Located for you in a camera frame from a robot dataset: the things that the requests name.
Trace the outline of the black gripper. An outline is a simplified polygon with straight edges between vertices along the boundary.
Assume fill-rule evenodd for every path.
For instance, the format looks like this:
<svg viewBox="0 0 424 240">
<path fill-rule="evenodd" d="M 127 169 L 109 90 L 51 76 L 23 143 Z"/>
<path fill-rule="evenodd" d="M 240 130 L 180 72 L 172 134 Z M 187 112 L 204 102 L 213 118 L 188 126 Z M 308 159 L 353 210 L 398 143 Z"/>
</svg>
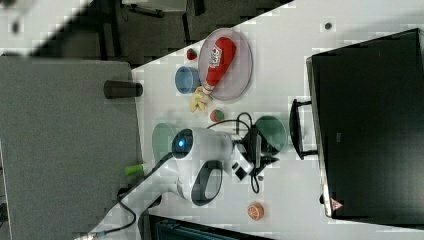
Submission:
<svg viewBox="0 0 424 240">
<path fill-rule="evenodd" d="M 247 162 L 251 163 L 255 168 L 267 166 L 279 161 L 279 158 L 263 155 L 276 155 L 280 152 L 279 149 L 269 143 L 262 143 L 260 131 L 256 126 L 250 128 L 247 134 L 240 140 L 243 146 L 242 155 Z"/>
</svg>

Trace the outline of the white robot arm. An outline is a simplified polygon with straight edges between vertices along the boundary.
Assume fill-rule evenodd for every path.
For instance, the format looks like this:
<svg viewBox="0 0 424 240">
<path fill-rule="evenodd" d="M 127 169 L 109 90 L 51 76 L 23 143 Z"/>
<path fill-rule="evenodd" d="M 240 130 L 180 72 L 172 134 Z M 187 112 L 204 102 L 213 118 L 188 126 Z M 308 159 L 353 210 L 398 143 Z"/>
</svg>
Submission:
<svg viewBox="0 0 424 240">
<path fill-rule="evenodd" d="M 196 206 L 209 204 L 220 192 L 225 174 L 241 181 L 278 160 L 262 152 L 263 142 L 255 128 L 243 137 L 207 128 L 181 130 L 171 151 L 140 183 L 117 196 L 118 203 L 88 238 L 141 240 L 137 226 L 141 214 L 167 192 Z"/>
</svg>

